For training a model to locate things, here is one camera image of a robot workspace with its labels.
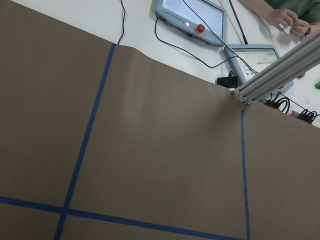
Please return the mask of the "person right hand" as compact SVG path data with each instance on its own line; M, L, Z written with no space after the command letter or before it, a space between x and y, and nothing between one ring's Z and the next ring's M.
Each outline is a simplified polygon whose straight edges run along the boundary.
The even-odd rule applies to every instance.
M309 28L310 24L307 21L296 19L293 21L289 33L291 36L300 39L302 36L305 35Z

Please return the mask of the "person left hand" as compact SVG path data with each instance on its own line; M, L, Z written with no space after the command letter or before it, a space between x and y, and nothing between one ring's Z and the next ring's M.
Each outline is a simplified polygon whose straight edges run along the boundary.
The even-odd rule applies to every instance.
M275 27L277 30L283 32L284 29L291 27L294 20L297 20L298 16L293 11L282 8L282 9L271 9L265 18L265 21Z

